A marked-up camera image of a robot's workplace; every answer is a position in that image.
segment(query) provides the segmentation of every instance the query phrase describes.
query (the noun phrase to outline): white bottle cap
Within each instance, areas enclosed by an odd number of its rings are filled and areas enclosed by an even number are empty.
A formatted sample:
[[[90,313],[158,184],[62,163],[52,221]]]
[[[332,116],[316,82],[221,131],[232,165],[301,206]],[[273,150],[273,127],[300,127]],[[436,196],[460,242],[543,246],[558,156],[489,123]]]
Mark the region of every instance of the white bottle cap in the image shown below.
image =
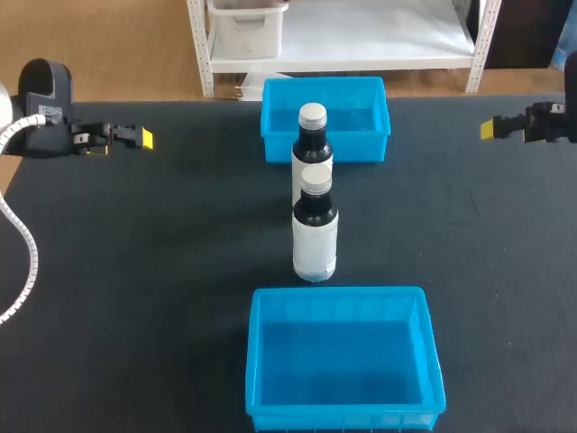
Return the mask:
[[[311,131],[321,129],[326,125],[326,108],[316,102],[304,104],[298,112],[298,123]]]
[[[302,172],[300,187],[307,194],[320,196],[331,190],[333,173],[324,164],[310,164]]]

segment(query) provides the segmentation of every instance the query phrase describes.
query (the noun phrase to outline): wooden floor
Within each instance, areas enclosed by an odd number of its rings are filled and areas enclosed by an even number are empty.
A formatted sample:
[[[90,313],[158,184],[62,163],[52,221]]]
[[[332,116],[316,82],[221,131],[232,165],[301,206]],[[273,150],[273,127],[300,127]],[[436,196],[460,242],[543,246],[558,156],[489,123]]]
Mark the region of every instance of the wooden floor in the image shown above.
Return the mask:
[[[24,64],[43,57],[70,68],[77,101],[203,99],[186,0],[1,0],[0,41],[0,81],[11,93]],[[468,70],[375,74],[388,97],[445,97],[464,95]],[[233,97],[238,79],[219,78],[216,94]],[[506,69],[485,71],[480,94],[562,91],[555,70]],[[0,159],[0,189],[17,162]]]

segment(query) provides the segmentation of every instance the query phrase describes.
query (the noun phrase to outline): white bottle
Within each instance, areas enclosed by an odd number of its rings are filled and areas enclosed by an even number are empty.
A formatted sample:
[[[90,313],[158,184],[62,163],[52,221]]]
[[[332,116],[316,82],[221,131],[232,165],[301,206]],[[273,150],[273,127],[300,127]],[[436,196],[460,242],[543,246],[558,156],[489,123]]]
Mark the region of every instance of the white bottle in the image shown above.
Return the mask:
[[[303,280],[331,278],[336,267],[339,215],[331,200],[333,173],[323,164],[302,172],[301,197],[292,211],[292,261]]]
[[[298,140],[292,147],[292,206],[300,198],[300,175],[310,164],[333,169],[333,148],[326,140],[326,109],[316,103],[304,104],[298,112]]]

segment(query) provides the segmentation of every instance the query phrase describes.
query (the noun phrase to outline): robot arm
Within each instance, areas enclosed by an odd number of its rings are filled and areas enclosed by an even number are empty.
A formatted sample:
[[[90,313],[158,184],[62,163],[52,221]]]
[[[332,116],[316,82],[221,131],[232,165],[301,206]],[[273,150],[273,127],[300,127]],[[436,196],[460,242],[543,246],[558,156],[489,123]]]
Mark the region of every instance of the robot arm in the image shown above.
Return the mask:
[[[108,146],[122,143],[136,149],[152,149],[152,134],[141,126],[83,124],[74,118],[72,80],[60,63],[37,59],[20,74],[18,95],[10,97],[0,84],[0,155],[32,158],[71,154],[107,154]],[[28,299],[38,275],[39,254],[32,233],[8,206],[0,192],[0,213],[20,232],[30,254],[30,270],[20,295],[4,312],[0,325]]]
[[[71,154],[107,154],[108,146],[122,143],[135,149],[152,149],[152,134],[138,125],[84,124],[74,116],[72,78],[60,63],[36,59],[24,66],[18,95],[10,97],[0,85],[0,133],[18,119],[45,115],[48,128],[17,134],[5,153],[32,158]]]
[[[497,115],[481,126],[481,138],[506,138],[515,131],[523,131],[525,143],[553,143],[562,137],[577,143],[577,52],[565,64],[565,104],[538,102],[524,115]]]

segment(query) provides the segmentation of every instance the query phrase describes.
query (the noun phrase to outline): blue storage box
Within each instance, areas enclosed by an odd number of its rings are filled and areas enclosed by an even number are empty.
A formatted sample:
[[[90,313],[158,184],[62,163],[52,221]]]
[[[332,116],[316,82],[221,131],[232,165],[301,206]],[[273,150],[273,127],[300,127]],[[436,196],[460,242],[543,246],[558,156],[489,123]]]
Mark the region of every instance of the blue storage box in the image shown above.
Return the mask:
[[[390,121],[382,78],[326,77],[266,80],[261,135],[267,162],[291,162],[298,110],[309,102],[326,108],[335,162],[384,161]]]
[[[256,290],[245,398],[256,430],[433,428],[445,399],[425,294]]]

